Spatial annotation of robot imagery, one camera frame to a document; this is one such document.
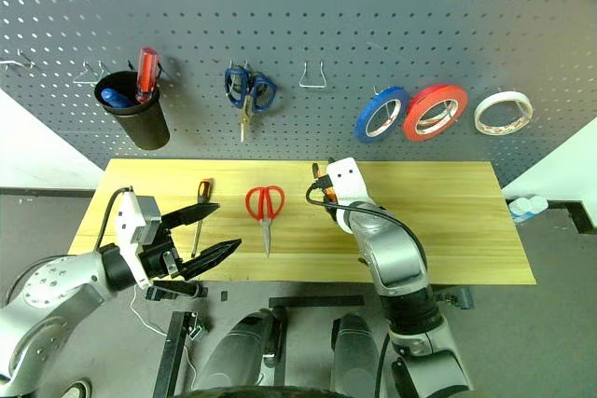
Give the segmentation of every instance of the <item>white tape roll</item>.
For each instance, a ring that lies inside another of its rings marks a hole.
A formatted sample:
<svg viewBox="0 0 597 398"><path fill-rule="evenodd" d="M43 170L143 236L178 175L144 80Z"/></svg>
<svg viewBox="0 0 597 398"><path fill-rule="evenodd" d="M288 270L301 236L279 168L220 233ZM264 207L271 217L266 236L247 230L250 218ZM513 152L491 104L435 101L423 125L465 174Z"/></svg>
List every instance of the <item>white tape roll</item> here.
<svg viewBox="0 0 597 398"><path fill-rule="evenodd" d="M489 126L481 123L481 116L487 109L499 103L515 103L521 110L522 117L505 126ZM487 135L506 135L524 128L533 116L533 107L529 98L516 91L499 92L487 97L475 109L475 127L479 132Z"/></svg>

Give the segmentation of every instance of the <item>wire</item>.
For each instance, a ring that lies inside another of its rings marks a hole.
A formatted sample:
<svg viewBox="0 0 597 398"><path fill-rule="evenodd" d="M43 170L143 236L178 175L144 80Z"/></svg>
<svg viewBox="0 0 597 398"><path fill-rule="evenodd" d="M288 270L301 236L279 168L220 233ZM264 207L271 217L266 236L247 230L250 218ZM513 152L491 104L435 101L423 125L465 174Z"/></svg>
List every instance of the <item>wire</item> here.
<svg viewBox="0 0 597 398"><path fill-rule="evenodd" d="M385 335L383 340L382 351L380 351L380 360L377 363L377 373L375 374L375 394L373 398L380 398L380 392L382 390L382 372L383 372L383 361L385 359L385 352L388 350L388 344L390 343L390 335Z"/></svg>
<svg viewBox="0 0 597 398"><path fill-rule="evenodd" d="M116 200L116 198L118 197L118 195L120 193L124 193L125 191L132 191L132 187L124 186L124 187L116 190L114 193L112 193L110 200L108 201L107 205L105 206L104 219L102 219L102 225L100 226L100 233L98 233L97 241L95 241L95 246L93 247L94 252L97 252L97 250L100 248L100 244L102 244L102 238L104 237L105 227L108 224L108 218L110 217L110 212L112 212L112 206L114 205L114 201Z"/></svg>
<svg viewBox="0 0 597 398"><path fill-rule="evenodd" d="M318 205L320 207L325 207L328 209L339 209L339 210L346 210L349 212L359 212L359 213L364 213L364 214L371 214L373 216L377 216L381 219L385 219L386 221L389 221L390 223L393 223L393 224L396 224L397 226L402 227L404 229L404 231L407 232L407 234L412 238L414 243L417 245L417 249L419 249L419 254L421 255L423 264L424 264L425 268L427 268L427 257L425 256L425 251L423 249L423 245L421 244L421 242L419 241L417 236L414 234L414 232L412 230L410 230L410 228L406 224L404 224L402 221L394 218L393 216L390 216L389 214L380 212L378 210L363 209L360 207L354 207L352 205L339 205L335 202L322 202L321 200L311 199L311 192L314 191L316 188L319 188L319 186L317 185L317 182L315 182L313 185L311 185L307 189L307 193L305 194L305 198L306 198L307 202L309 202L312 205Z"/></svg>
<svg viewBox="0 0 597 398"><path fill-rule="evenodd" d="M17 286L19 285L19 282L23 279L23 277L25 277L25 275L27 275L33 269L38 268L38 267L40 267L42 265L45 265L48 261L52 261L52 260L55 260L57 258L64 258L65 256L72 256L72 255L50 255L50 256L46 256L44 258L40 258L39 260L34 261L32 264L30 264L29 266L27 266L17 276L17 278L12 282L12 284L8 288L7 293L6 293L5 297L4 297L4 302L2 304L2 308L5 307L6 305L8 305L8 303L10 303L10 299L12 298L12 295L15 293L15 290L17 289Z"/></svg>
<svg viewBox="0 0 597 398"><path fill-rule="evenodd" d="M137 285L135 284L132 288L132 300L131 303L129 304L129 308L131 309L132 313L137 316L137 318L139 319L139 321L143 324L143 326L151 331L153 331L154 333L160 335L160 336L164 336L166 337L166 333L159 328L157 325L152 325L150 323L147 323L143 317L141 316L141 314L139 314L139 312L132 307L132 304L134 303L134 301L137 298ZM188 347L185 345L183 347L183 352L185 353L185 355L187 356L187 363L189 368L192 370L193 372L193 379L191 380L190 383L190 387L191 389L193 388L193 386L195 385L195 380L197 379L197 368L195 367L195 365L193 364L193 362L190 360L190 356L188 354Z"/></svg>

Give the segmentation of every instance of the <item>blue tape roll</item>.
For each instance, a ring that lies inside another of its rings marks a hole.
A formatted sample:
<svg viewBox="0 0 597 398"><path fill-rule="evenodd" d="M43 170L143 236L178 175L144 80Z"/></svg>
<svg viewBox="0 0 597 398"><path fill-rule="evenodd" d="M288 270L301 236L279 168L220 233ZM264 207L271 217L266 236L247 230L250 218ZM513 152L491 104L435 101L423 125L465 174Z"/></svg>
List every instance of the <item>blue tape roll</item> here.
<svg viewBox="0 0 597 398"><path fill-rule="evenodd" d="M392 123L384 125L381 131L370 130L368 132L367 125L369 121L380 108L384 107L384 105L389 102L396 102L395 106L390 106ZM372 144L384 139L390 131L396 127L398 119L406 114L409 102L410 96L408 93L398 86L382 90L368 103L367 106L365 106L365 109L363 109L358 116L356 124L354 125L354 136L365 144Z"/></svg>

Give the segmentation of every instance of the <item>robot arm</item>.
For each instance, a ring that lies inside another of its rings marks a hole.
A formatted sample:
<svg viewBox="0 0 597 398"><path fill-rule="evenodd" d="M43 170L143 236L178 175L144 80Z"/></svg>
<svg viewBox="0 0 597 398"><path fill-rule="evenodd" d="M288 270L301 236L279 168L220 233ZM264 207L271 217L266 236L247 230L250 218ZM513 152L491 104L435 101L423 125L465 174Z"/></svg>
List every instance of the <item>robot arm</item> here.
<svg viewBox="0 0 597 398"><path fill-rule="evenodd" d="M393 373L400 396L451 396L472 389L448 323L437 308L416 236L368 196L353 158L330 163L327 176L320 176L315 187L328 193L332 188L335 200L308 201L336 212L338 225L354 234L368 264L398 355Z"/></svg>
<svg viewBox="0 0 597 398"><path fill-rule="evenodd" d="M151 197L125 192L118 208L118 244L50 261L0 309L0 397L36 391L75 327L118 291L153 278L189 280L232 254L241 240L220 242L188 262L170 231L198 221L218 204L196 204L160 215Z"/></svg>

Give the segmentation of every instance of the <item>red tape roll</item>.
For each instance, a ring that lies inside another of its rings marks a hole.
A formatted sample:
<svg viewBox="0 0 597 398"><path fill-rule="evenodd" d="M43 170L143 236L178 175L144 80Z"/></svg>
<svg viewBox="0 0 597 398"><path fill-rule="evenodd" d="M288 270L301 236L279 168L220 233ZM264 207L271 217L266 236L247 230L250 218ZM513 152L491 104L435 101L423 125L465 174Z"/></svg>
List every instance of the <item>red tape roll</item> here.
<svg viewBox="0 0 597 398"><path fill-rule="evenodd" d="M445 109L435 117L422 120L423 116L438 104ZM412 99L402 130L407 139L414 142L431 139L449 128L464 112L468 95L458 86L437 85L423 89Z"/></svg>

